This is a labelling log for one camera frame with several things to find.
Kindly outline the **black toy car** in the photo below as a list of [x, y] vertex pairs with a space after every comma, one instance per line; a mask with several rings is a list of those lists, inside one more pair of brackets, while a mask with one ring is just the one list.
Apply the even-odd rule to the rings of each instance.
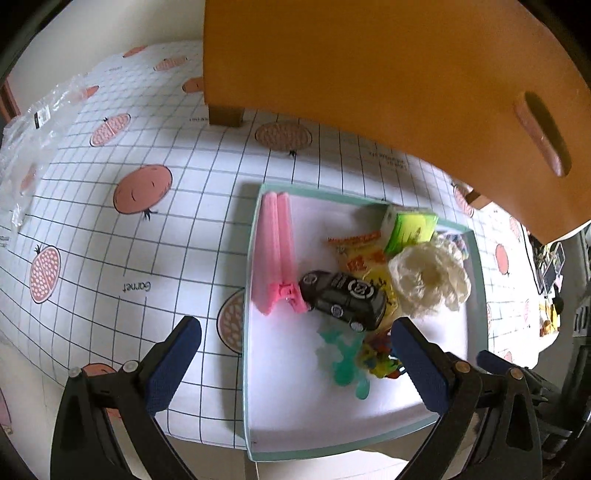
[[376, 331], [386, 310], [386, 294], [353, 275], [314, 270], [301, 277], [301, 297], [318, 310], [363, 333]]

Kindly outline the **pink sealing clip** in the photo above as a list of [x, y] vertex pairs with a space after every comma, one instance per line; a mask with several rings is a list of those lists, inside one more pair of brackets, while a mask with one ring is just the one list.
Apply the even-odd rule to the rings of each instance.
[[252, 300], [269, 316], [276, 304], [286, 301], [294, 312], [308, 311], [298, 286], [290, 196], [266, 192], [259, 208], [252, 260]]

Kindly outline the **translucent teal toy figure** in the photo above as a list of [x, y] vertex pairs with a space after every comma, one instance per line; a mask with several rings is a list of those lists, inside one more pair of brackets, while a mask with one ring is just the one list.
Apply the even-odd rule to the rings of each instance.
[[354, 385], [356, 399], [366, 400], [370, 395], [370, 379], [358, 361], [363, 334], [329, 324], [322, 324], [317, 333], [322, 339], [322, 345], [315, 350], [318, 367], [327, 372], [335, 385], [342, 388]]

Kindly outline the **pastel twisted pipe cleaner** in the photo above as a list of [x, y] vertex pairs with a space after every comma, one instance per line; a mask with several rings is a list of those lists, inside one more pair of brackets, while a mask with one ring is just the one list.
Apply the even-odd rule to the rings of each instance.
[[463, 236], [461, 234], [456, 234], [456, 233], [452, 233], [452, 232], [446, 232], [444, 234], [444, 237], [449, 240], [450, 242], [452, 242], [453, 244], [456, 245], [456, 247], [458, 248], [458, 250], [461, 253], [462, 259], [463, 260], [467, 260], [470, 257], [470, 251], [469, 248], [463, 238]]

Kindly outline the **green tissue pack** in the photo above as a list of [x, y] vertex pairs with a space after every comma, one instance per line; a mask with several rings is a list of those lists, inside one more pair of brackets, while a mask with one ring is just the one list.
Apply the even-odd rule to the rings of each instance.
[[380, 229], [384, 252], [396, 256], [409, 245], [430, 241], [438, 220], [430, 210], [389, 205]]

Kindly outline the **clear plastic bag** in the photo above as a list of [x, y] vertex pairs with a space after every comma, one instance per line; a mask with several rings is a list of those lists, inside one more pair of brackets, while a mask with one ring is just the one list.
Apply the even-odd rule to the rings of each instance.
[[2, 132], [1, 210], [11, 231], [24, 223], [37, 186], [87, 99], [86, 79], [76, 75], [13, 118]]

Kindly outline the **wooden nightstand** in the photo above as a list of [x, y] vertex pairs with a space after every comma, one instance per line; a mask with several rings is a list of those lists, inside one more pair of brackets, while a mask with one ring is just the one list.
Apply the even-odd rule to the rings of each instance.
[[590, 78], [518, 1], [209, 1], [204, 93], [367, 137], [541, 242], [590, 219]]

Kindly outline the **yellow snack packet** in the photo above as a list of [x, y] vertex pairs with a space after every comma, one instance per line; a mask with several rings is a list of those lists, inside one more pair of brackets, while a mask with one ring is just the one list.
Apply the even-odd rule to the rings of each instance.
[[378, 330], [389, 330], [397, 318], [399, 302], [388, 270], [381, 232], [329, 238], [327, 244], [335, 250], [342, 271], [379, 287], [386, 294], [386, 310]]

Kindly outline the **colourful plastic toy pieces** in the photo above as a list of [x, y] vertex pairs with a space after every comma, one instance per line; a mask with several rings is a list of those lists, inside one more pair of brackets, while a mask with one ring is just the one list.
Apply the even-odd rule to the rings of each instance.
[[379, 379], [394, 380], [406, 373], [403, 363], [392, 350], [389, 332], [381, 332], [363, 340], [356, 361], [361, 368]]

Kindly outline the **fruit print grid mat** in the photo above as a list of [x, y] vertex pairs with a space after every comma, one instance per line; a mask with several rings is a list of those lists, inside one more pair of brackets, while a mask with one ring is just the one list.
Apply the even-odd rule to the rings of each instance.
[[217, 333], [245, 283], [246, 251], [263, 182], [421, 206], [470, 228], [482, 259], [488, 345], [532, 367], [541, 350], [538, 300], [521, 225], [496, 206], [470, 212], [453, 180], [412, 155], [304, 121], [308, 147], [274, 152], [250, 111], [238, 129], [212, 127], [197, 41], [138, 47], [88, 75], [85, 102], [48, 165], [24, 225], [1, 251], [1, 330], [58, 383], [70, 366], [120, 366], [190, 314], [204, 346], [165, 432], [242, 448], [238, 354]]

